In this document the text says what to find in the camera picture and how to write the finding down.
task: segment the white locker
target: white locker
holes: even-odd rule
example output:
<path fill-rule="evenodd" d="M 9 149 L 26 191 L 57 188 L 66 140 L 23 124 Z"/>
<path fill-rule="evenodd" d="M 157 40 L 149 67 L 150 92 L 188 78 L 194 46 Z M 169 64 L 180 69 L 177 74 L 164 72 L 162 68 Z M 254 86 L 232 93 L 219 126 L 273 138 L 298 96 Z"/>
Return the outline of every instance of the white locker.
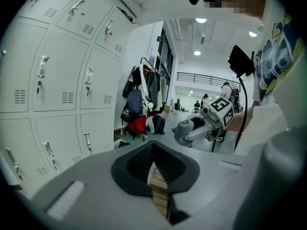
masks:
<path fill-rule="evenodd" d="M 110 112 L 81 114 L 83 144 L 88 156 L 113 149 L 111 118 Z"/>
<path fill-rule="evenodd" d="M 121 12 L 114 10 L 95 43 L 121 57 L 126 51 L 131 31 L 131 22 Z"/>
<path fill-rule="evenodd" d="M 76 115 L 37 117 L 36 129 L 50 166 L 58 173 L 80 161 Z"/>
<path fill-rule="evenodd" d="M 14 22 L 0 45 L 0 112 L 27 112 L 28 85 L 37 52 L 47 29 Z"/>
<path fill-rule="evenodd" d="M 71 0 L 29 0 L 21 8 L 19 17 L 52 23 Z"/>
<path fill-rule="evenodd" d="M 111 8 L 106 0 L 75 0 L 57 27 L 91 40 Z"/>
<path fill-rule="evenodd" d="M 16 177 L 32 189 L 53 177 L 38 151 L 29 118 L 0 120 L 0 149 Z"/>
<path fill-rule="evenodd" d="M 83 78 L 81 109 L 112 108 L 119 76 L 120 62 L 93 47 Z"/>
<path fill-rule="evenodd" d="M 76 109 L 78 78 L 87 48 L 70 36 L 58 32 L 50 35 L 36 70 L 34 111 Z"/>

